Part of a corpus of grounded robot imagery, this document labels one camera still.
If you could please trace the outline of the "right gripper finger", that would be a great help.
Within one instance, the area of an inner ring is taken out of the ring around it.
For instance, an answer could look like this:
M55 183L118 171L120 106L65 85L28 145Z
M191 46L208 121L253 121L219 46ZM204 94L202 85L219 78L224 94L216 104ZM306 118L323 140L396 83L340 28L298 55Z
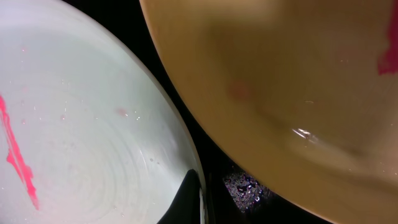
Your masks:
M158 224L200 224L200 190L198 174L190 169Z

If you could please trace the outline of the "light green plate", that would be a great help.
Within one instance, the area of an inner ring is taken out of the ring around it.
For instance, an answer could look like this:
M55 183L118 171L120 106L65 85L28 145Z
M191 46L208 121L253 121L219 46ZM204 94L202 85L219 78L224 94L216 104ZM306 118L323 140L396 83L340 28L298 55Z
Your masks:
M178 110L112 33L63 1L1 2L1 222L158 223L205 179Z

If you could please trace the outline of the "yellow plate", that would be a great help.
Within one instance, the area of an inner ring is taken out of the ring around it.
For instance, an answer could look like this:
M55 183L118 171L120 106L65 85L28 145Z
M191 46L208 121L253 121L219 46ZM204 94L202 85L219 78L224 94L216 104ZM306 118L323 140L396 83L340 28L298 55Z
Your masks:
M141 2L212 140L330 222L397 222L397 1Z

